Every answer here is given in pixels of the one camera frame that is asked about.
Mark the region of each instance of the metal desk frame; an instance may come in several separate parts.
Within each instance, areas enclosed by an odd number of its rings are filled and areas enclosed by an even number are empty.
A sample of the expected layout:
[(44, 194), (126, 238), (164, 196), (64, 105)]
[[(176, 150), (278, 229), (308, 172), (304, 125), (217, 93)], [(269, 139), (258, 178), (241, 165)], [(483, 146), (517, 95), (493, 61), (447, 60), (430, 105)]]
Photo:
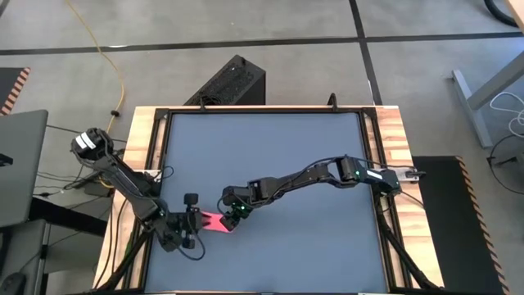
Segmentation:
[(454, 85), (466, 115), (473, 123), (473, 128), (481, 141), (483, 148), (493, 146), (491, 136), (486, 128), (484, 118), (482, 118), (481, 107), (487, 104), (497, 94), (504, 91), (509, 85), (513, 84), (524, 75), (524, 52), (521, 52), (499, 73), (480, 87), (475, 93), (469, 89), (464, 76), (460, 70), (452, 72)]

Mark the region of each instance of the floor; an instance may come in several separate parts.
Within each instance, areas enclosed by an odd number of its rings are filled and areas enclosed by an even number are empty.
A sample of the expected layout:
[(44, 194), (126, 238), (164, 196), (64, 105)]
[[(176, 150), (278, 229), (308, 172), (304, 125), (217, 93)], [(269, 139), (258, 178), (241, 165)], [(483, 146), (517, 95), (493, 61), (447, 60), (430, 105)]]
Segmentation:
[[(105, 128), (120, 86), (64, 0), (3, 1), (0, 66), (31, 68), (14, 112), (47, 109), (51, 125)], [(234, 54), (267, 71), (268, 104), (325, 104), (334, 92), (343, 104), (398, 105), (414, 155), (463, 157), (509, 286), (524, 290), (524, 197), (495, 182), (489, 151), (479, 146), (450, 79), (460, 69), (477, 89), (524, 50), (518, 29), (494, 20), (482, 0), (71, 1), (124, 76), (114, 138), (127, 138), (136, 106), (184, 103)], [(524, 80), (508, 91), (524, 97)], [(500, 103), (522, 109), (510, 98)], [(495, 140), (508, 134), (513, 114), (483, 112)], [(41, 171), (78, 173), (71, 139), (47, 131)], [(500, 151), (522, 145), (508, 141)], [(496, 172), (524, 191), (518, 166)], [(64, 206), (91, 199), (82, 192), (51, 197)], [(110, 205), (101, 200), (79, 211), (98, 216)], [(55, 228), (52, 240), (70, 233)], [(88, 290), (101, 245), (81, 234), (53, 246), (47, 268), (57, 272), (47, 293)]]

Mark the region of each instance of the gray laptop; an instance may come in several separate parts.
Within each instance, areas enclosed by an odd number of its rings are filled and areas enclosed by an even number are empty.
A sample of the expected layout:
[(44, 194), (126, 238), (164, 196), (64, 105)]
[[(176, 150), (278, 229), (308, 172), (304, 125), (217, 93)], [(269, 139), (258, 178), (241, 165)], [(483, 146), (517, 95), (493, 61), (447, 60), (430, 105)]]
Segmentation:
[(0, 228), (29, 216), (46, 123), (47, 111), (0, 116), (0, 153), (13, 159), (0, 167)]

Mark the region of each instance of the wooden table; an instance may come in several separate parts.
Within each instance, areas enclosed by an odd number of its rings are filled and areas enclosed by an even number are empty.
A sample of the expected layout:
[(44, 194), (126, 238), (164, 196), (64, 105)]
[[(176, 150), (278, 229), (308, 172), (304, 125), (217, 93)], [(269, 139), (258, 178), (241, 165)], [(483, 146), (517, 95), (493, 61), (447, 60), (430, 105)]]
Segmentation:
[[(208, 108), (243, 108), (244, 106), (212, 106)], [(330, 106), (248, 106), (249, 108), (289, 108), (294, 109), (300, 108), (330, 108)], [(346, 106), (346, 107), (369, 107), (369, 106)], [(128, 142), (124, 154), (124, 161), (135, 170), (142, 170), (146, 164), (147, 153), (149, 149), (149, 141), (151, 139), (151, 132), (153, 126), (153, 120), (156, 112), (156, 108), (169, 108), (169, 109), (198, 109), (199, 107), (137, 107), (134, 112), (133, 122), (131, 124), (131, 130), (129, 131)], [(404, 132), (404, 126), (402, 125), (402, 119), (400, 118), (400, 110), (398, 107), (375, 107), (377, 111), (377, 121), (382, 137), (382, 145), (386, 154), (387, 163), (390, 165), (412, 165), (411, 153), (409, 151), (409, 145)], [(366, 121), (367, 125), (371, 124), (370, 120)], [(160, 124), (158, 134), (164, 133), (164, 125)], [(374, 142), (373, 132), (368, 127), (369, 142), (372, 148), (373, 160), (377, 159), (377, 145)], [(153, 167), (158, 167), (160, 159), (160, 146), (163, 137), (157, 136), (155, 144), (155, 152), (153, 157)], [(402, 184), (402, 189), (418, 200), (422, 201), (418, 184)], [(107, 281), (111, 275), (111, 267), (113, 260), (113, 250), (109, 253), (110, 248), (110, 230), (109, 226), (112, 226), (113, 233), (113, 246), (115, 243), (116, 233), (116, 217), (120, 212), (120, 208), (124, 202), (124, 197), (120, 193), (116, 193), (113, 200), (112, 225), (108, 224), (106, 230), (106, 236), (102, 245), (102, 251), (98, 262), (97, 273), (93, 282), (95, 283), (100, 278), (106, 259), (109, 255), (110, 262), (107, 267), (106, 273), (102, 276), (100, 284)], [(436, 259), (435, 249), (431, 240), (431, 233), (429, 225), (427, 223), (425, 211), (413, 201), (408, 198), (399, 195), (395, 197), (395, 204), (399, 215), (400, 231), (403, 236), (404, 246), (409, 255), (417, 263), (418, 267), (426, 274), (426, 276), (433, 283), (442, 286), (442, 277), (440, 275), (440, 268)], [(121, 262), (125, 248), (128, 244), (131, 232), (133, 230), (134, 214), (131, 206), (125, 205), (124, 211), (120, 217), (119, 224), (119, 237), (118, 246), (116, 248), (115, 265), (114, 269), (118, 267)], [(403, 285), (402, 272), (400, 270), (400, 261), (398, 256), (392, 247), (390, 247), (391, 256), (394, 263), (395, 280), (397, 286)], [(141, 268), (143, 252), (137, 255), (135, 263), (133, 264), (133, 273), (131, 276), (131, 288), (138, 286), (139, 271)]]
[(524, 32), (524, 2), (522, 0), (506, 0), (506, 4), (521, 31)]

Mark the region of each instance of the hazard tape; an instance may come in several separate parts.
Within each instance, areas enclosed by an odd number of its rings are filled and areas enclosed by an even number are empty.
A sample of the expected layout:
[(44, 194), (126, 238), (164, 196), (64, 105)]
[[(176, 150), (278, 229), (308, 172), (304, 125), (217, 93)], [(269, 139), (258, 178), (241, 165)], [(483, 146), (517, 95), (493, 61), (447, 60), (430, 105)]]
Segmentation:
[(464, 164), (464, 161), (462, 157), (456, 157), (458, 163), (460, 164), (460, 170), (462, 171), (462, 175), (464, 177), (464, 182), (466, 183), (466, 187), (468, 188), (469, 197), (472, 200), (473, 209), (477, 213), (477, 219), (478, 223), (481, 226), (482, 233), (484, 234), (484, 239), (486, 240), (486, 246), (488, 250), (490, 251), (491, 260), (493, 261), (493, 265), (495, 267), (495, 270), (497, 271), (497, 275), (499, 276), (499, 282), (502, 285), (502, 292), (504, 295), (509, 295), (509, 287), (508, 283), (506, 283), (506, 278), (504, 277), (504, 272), (502, 271), (502, 266), (499, 262), (499, 257), (497, 256), (497, 253), (495, 252), (495, 247), (493, 246), (493, 242), (491, 241), (490, 233), (488, 232), (488, 228), (486, 225), (486, 222), (484, 221), (484, 217), (481, 213), (481, 208), (478, 205), (477, 196), (475, 195), (475, 191), (473, 191), (472, 181), (469, 178), (468, 171), (466, 170), (466, 165)]
[(13, 107), (15, 106), (16, 99), (20, 95), (20, 91), (22, 91), (22, 88), (24, 87), (25, 82), (27, 82), (27, 78), (29, 77), (30, 71), (31, 71), (30, 68), (24, 68), (20, 72), (20, 74), (18, 75), (18, 78), (16, 78), (15, 85), (13, 85), (11, 92), (7, 95), (6, 102), (0, 108), (0, 116), (6, 116), (6, 115), (11, 114), (11, 111), (13, 110)]

